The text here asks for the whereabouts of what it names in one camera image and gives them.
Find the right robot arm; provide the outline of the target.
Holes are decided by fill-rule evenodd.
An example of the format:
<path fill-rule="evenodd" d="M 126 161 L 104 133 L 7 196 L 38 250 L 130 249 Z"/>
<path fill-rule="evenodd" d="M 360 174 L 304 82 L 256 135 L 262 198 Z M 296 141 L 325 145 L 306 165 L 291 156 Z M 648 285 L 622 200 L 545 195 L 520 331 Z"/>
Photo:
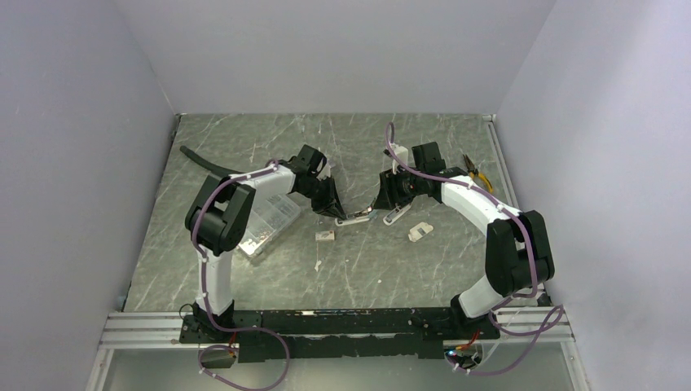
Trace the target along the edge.
<path fill-rule="evenodd" d="M 486 237 L 482 277 L 451 301 L 458 309 L 448 316 L 452 334 L 471 336 L 479 328 L 479 317 L 512 297 L 534 296 L 539 284 L 554 276 L 547 228 L 539 212 L 505 204 L 476 184 L 468 171 L 447 166 L 436 142 L 412 148 L 413 166 L 407 165 L 409 151 L 404 147 L 390 143 L 385 153 L 393 164 L 380 174 L 374 209 L 391 210 L 428 196 L 460 213 Z"/>

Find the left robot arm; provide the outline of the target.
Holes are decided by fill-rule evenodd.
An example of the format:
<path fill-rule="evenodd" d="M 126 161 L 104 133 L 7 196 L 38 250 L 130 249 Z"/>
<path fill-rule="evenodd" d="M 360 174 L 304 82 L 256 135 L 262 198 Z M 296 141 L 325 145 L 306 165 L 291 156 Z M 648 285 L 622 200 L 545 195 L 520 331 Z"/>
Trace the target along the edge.
<path fill-rule="evenodd" d="M 271 160 L 246 173 L 210 174 L 203 182 L 184 224 L 199 262 L 192 313 L 211 341 L 226 340 L 235 326 L 232 253 L 244 237 L 254 204 L 292 193 L 306 197 L 318 215 L 346 217 L 327 157 L 308 145 L 288 160 Z"/>

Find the white staple box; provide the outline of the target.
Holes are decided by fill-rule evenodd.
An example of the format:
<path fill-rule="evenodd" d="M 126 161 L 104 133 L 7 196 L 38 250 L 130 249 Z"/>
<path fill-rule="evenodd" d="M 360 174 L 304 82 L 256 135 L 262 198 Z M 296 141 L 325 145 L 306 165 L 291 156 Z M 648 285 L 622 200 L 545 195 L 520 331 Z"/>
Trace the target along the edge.
<path fill-rule="evenodd" d="M 335 231 L 329 230 L 329 231 L 319 231 L 315 233 L 315 241 L 316 242 L 330 242 L 335 240 Z"/>

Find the white staple box tray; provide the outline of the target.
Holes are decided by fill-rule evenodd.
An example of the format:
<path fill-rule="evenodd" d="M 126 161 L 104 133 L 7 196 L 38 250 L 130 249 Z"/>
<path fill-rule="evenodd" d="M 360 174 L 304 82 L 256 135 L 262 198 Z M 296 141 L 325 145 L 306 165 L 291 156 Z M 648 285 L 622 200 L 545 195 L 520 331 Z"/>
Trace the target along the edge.
<path fill-rule="evenodd" d="M 411 228 L 408 232 L 408 239 L 412 243 L 416 243 L 422 238 L 426 237 L 430 232 L 434 230 L 434 227 L 427 222 L 420 222 Z"/>

